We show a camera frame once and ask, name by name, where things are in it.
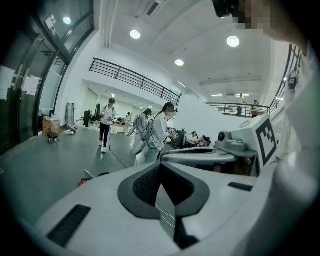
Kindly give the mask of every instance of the glass door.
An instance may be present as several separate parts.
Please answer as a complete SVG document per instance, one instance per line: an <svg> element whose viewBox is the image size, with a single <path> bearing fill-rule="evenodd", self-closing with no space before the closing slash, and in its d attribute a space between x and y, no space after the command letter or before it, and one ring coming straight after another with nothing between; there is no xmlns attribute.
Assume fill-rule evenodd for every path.
<svg viewBox="0 0 320 256"><path fill-rule="evenodd" d="M50 50L48 44L41 35L36 39L33 45L36 51L32 52L32 59L24 70L25 73L23 74L23 81L21 81L20 86L18 110L20 142L24 142L35 135L34 117L38 115L36 100L39 95L39 87L44 79L44 75L47 75L48 65L54 57L54 52Z"/></svg>
<svg viewBox="0 0 320 256"><path fill-rule="evenodd" d="M55 53L29 22L16 31L0 65L0 154L35 135L39 86Z"/></svg>

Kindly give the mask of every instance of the desk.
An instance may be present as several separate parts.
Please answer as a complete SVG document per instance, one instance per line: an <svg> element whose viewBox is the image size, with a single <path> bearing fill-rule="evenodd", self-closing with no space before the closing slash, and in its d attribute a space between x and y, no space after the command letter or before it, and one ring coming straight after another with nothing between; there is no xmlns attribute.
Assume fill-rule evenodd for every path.
<svg viewBox="0 0 320 256"><path fill-rule="evenodd" d="M113 124L111 126L111 133L112 134L117 134L117 133L125 133L126 132L126 126L125 125L121 125L121 124Z"/></svg>

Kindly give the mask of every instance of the glass window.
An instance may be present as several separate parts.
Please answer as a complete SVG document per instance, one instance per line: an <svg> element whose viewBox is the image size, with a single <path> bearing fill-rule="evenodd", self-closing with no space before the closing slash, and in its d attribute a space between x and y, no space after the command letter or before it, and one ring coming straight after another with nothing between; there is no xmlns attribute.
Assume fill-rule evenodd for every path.
<svg viewBox="0 0 320 256"><path fill-rule="evenodd" d="M64 44L69 53L72 53L72 51L75 49L81 38L90 30L90 28L91 22L90 17L88 17L72 32L72 34Z"/></svg>
<svg viewBox="0 0 320 256"><path fill-rule="evenodd" d="M23 81L19 104L19 134L20 141L24 142L34 136L33 116L36 103L36 93L47 62L53 54L44 42L32 59L27 76Z"/></svg>
<svg viewBox="0 0 320 256"><path fill-rule="evenodd" d="M89 0L45 0L48 18L53 18L54 28L62 38L84 15L90 11Z"/></svg>
<svg viewBox="0 0 320 256"><path fill-rule="evenodd" d="M50 116L50 111L54 110L58 87L65 65L66 64L57 56L49 69L41 94L39 107L40 116L42 114Z"/></svg>

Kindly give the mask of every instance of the chair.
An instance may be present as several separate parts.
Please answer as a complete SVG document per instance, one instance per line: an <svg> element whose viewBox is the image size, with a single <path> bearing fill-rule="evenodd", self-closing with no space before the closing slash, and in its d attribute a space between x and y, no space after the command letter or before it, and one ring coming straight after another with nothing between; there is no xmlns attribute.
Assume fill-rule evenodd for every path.
<svg viewBox="0 0 320 256"><path fill-rule="evenodd" d="M210 146L210 144L211 144L211 140L210 140L210 138L209 137L205 137L205 141L208 143L208 147Z"/></svg>

